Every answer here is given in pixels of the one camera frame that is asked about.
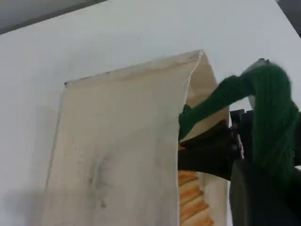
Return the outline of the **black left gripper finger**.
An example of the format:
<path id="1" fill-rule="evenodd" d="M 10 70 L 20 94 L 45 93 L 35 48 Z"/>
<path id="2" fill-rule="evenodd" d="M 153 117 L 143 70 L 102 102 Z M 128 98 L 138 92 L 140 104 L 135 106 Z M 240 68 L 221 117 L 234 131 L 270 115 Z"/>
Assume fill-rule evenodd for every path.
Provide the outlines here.
<path id="1" fill-rule="evenodd" d="M 267 175 L 245 160 L 234 162 L 230 180 L 230 210 L 234 226 L 299 226 L 301 171 L 293 171 L 288 195 L 282 198 Z"/>

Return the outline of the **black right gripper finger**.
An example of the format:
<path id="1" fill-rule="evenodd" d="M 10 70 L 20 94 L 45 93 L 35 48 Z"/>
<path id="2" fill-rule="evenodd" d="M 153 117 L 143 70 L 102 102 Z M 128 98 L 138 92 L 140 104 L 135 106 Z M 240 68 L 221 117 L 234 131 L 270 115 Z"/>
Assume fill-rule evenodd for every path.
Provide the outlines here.
<path id="1" fill-rule="evenodd" d="M 226 122 L 180 143 L 178 170 L 211 174 L 230 180 L 236 158 L 236 137 Z"/>

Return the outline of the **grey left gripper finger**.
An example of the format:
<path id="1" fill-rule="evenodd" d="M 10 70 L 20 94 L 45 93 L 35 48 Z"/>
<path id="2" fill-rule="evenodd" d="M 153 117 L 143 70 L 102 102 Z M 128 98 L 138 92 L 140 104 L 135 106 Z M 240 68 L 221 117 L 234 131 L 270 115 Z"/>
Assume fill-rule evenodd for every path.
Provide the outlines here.
<path id="1" fill-rule="evenodd" d="M 247 67 L 244 70 L 244 72 L 248 72 L 248 71 L 253 70 L 255 68 L 258 68 L 258 67 L 261 67 L 261 66 L 264 66 L 264 65 L 269 65 L 269 64 L 270 64 L 270 61 L 268 59 L 260 58 L 256 62 L 251 64 L 249 67 Z"/>

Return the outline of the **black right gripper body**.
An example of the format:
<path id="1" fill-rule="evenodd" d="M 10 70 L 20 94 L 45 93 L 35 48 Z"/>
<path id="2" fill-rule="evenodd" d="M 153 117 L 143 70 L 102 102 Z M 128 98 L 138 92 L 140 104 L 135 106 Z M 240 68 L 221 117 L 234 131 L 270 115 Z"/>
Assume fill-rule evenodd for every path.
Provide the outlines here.
<path id="1" fill-rule="evenodd" d="M 239 109 L 230 112 L 232 128 L 239 135 L 242 156 L 245 160 L 253 160 L 253 116 L 254 110 Z"/>

